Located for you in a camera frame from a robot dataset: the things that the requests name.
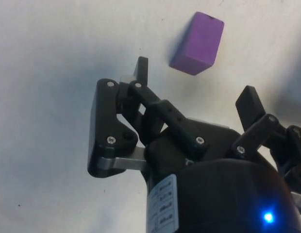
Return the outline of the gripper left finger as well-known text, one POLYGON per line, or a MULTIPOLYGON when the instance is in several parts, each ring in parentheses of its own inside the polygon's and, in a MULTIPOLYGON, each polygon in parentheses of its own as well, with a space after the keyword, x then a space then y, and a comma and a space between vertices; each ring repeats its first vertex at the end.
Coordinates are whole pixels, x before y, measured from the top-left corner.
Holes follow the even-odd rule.
POLYGON ((97 82, 87 163, 91 176, 107 178, 128 169, 146 173, 151 168, 146 146, 160 136, 164 125, 190 159, 198 160, 207 151, 208 142, 193 122, 148 88, 148 66, 148 59, 140 56, 127 82, 97 82))

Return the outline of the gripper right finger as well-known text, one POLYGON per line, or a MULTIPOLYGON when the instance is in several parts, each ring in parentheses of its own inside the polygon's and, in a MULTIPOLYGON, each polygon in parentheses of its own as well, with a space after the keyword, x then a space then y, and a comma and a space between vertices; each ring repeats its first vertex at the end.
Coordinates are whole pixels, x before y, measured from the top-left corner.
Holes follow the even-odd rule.
POLYGON ((281 176, 301 180, 301 128, 286 128, 277 117, 266 113, 252 86, 244 88, 235 105, 244 129, 232 145, 236 157, 260 163, 258 149, 266 147, 281 176))

